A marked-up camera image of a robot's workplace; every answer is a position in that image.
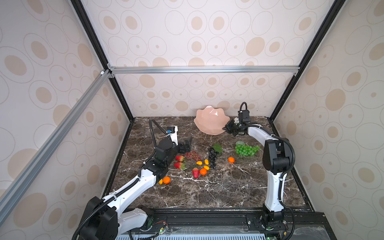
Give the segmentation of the red fake grape bunch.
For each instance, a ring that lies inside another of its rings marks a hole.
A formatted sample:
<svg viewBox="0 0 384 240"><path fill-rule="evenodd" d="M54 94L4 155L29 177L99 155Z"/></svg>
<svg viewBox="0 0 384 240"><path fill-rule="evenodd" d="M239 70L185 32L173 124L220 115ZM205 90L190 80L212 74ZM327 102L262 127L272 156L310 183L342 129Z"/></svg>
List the red fake grape bunch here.
<svg viewBox="0 0 384 240"><path fill-rule="evenodd" d="M184 154L184 156L187 160L193 160L195 162L199 162L202 160L201 156L195 151L187 152Z"/></svg>

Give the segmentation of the pink scalloped fruit bowl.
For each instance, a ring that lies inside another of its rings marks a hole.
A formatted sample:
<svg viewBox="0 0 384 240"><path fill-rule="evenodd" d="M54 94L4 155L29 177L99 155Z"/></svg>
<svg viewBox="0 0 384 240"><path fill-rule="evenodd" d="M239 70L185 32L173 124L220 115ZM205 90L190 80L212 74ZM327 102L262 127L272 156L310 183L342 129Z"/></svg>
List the pink scalloped fruit bowl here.
<svg viewBox="0 0 384 240"><path fill-rule="evenodd" d="M207 135L219 135L224 133L223 128L230 121L230 117L226 116L223 109L215 109L207 106L203 110L197 110L194 123L197 128Z"/></svg>

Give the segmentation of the black fake grape bunch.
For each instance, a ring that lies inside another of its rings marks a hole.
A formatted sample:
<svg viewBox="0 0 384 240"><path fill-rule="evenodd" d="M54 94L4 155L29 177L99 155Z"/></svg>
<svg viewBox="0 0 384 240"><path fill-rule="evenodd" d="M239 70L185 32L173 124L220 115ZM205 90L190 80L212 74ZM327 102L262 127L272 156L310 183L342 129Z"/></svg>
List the black fake grape bunch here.
<svg viewBox="0 0 384 240"><path fill-rule="evenodd" d="M220 144L213 144L211 147L209 147L208 160L211 169L214 169L217 166L216 161L222 152L223 149Z"/></svg>

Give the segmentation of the green fake grape bunch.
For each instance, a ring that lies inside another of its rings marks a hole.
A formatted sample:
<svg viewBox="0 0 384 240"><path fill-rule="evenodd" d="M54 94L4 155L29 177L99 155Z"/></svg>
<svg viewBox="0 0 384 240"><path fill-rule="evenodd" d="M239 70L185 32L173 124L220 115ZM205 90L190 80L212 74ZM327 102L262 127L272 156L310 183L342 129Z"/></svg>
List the green fake grape bunch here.
<svg viewBox="0 0 384 240"><path fill-rule="evenodd" d="M243 141L236 142L235 152L239 156L251 157L254 156L261 148L259 146L250 146Z"/></svg>

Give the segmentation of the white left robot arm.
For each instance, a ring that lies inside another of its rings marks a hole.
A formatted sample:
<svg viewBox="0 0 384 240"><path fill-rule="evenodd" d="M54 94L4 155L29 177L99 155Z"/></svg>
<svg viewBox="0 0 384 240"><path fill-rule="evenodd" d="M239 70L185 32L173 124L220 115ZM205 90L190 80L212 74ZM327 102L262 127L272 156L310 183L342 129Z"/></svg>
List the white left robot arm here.
<svg viewBox="0 0 384 240"><path fill-rule="evenodd" d="M175 142L176 135L162 139L154 152L139 168L139 173L120 189L102 199L94 197L87 203L74 240L114 240L116 237L151 222L150 210L144 207L126 212L127 207L142 193L152 188L168 173L179 154L192 149L192 138Z"/></svg>

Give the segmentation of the fake orange near left arm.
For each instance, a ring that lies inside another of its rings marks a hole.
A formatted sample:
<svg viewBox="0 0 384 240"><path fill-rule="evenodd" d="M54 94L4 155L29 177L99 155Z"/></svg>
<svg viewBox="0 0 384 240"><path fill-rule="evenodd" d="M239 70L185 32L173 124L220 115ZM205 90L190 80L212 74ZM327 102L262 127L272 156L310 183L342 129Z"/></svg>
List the fake orange near left arm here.
<svg viewBox="0 0 384 240"><path fill-rule="evenodd" d="M170 177L164 177L163 179L162 179L162 181L163 181L163 183L164 184L169 184L170 182L171 182L171 178Z"/></svg>

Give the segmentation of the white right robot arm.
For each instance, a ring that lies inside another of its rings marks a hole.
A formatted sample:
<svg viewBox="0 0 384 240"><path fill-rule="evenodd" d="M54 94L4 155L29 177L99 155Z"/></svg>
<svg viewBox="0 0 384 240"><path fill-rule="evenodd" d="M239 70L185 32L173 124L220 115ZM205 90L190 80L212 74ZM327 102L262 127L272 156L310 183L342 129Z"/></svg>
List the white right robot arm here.
<svg viewBox="0 0 384 240"><path fill-rule="evenodd" d="M260 125L245 125L231 120L223 130L234 136L248 134L263 145L263 166L268 174L268 189L262 223L266 227L282 221L287 208L283 202L285 179L296 160L293 146L287 139L268 132Z"/></svg>

